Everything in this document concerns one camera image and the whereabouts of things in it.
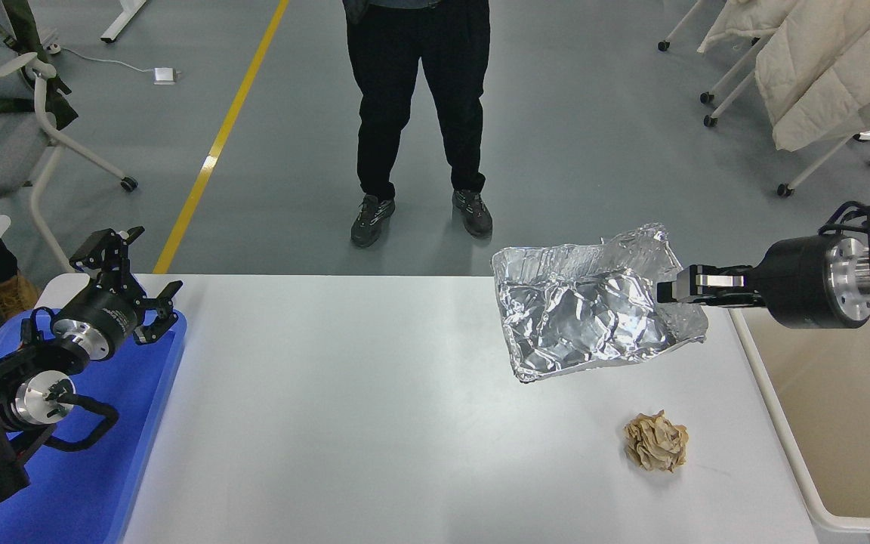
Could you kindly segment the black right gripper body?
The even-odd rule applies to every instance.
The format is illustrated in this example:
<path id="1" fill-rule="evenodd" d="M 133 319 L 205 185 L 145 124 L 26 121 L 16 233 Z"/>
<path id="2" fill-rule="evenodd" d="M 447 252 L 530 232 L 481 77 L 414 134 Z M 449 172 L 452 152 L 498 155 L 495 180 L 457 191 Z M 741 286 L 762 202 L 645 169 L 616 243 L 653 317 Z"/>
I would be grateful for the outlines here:
<path id="1" fill-rule="evenodd" d="M 806 236 L 778 241 L 754 268 L 754 289 L 771 317 L 791 329 L 849 326 L 828 284 L 829 254 L 839 236 Z"/>

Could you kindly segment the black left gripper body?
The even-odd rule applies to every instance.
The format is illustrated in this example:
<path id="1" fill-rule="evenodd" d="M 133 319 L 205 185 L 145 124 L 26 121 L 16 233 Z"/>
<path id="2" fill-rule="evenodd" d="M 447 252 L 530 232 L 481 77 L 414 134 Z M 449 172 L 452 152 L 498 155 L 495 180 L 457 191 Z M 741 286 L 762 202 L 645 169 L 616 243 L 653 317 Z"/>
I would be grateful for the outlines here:
<path id="1" fill-rule="evenodd" d="M 102 288 L 85 288 L 57 314 L 57 337 L 89 356 L 112 356 L 140 323 L 128 300 Z"/>

